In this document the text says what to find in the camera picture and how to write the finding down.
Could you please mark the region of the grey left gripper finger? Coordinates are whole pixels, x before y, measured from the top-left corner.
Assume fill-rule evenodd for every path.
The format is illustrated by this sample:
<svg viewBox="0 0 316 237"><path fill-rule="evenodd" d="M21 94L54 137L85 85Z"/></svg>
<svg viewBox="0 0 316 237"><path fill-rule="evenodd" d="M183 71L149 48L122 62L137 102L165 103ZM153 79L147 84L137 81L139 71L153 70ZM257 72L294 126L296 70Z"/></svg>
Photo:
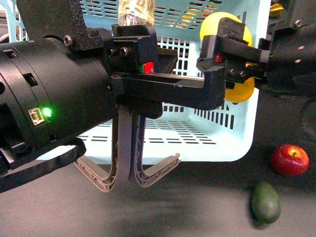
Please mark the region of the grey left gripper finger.
<svg viewBox="0 0 316 237"><path fill-rule="evenodd" d="M180 154L176 153L151 167L143 168L143 146L146 118L134 114L132 116L132 176L142 188L148 188L175 169L180 161Z"/></svg>
<svg viewBox="0 0 316 237"><path fill-rule="evenodd" d="M87 156L78 158L74 165L100 191L108 193L122 187L128 180L131 166L132 115L127 106L120 106L112 121L111 169L106 172Z"/></svg>

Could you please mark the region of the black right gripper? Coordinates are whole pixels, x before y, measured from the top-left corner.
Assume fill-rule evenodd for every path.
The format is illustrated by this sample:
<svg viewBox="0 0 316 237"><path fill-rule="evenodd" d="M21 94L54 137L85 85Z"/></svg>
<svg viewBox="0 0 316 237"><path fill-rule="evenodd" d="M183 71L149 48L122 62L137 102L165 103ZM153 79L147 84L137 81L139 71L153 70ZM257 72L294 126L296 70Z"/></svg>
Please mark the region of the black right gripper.
<svg viewBox="0 0 316 237"><path fill-rule="evenodd" d="M279 3L280 17L269 17L270 6ZM267 9L267 37L261 61L247 69L255 85L276 95L316 94L316 2L271 0Z"/></svg>

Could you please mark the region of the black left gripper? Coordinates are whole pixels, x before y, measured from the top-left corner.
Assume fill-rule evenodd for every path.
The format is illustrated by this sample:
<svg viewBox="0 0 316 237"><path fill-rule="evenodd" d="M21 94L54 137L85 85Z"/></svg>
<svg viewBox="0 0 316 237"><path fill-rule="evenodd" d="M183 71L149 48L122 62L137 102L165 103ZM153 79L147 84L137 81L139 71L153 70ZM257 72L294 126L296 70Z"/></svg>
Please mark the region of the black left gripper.
<svg viewBox="0 0 316 237"><path fill-rule="evenodd" d="M158 47L153 26L88 28L87 34L97 72L89 77L85 104L100 110L103 119L113 118L118 105L156 119L163 103L200 110L224 104L225 70L206 72L202 78L174 75L177 52Z"/></svg>

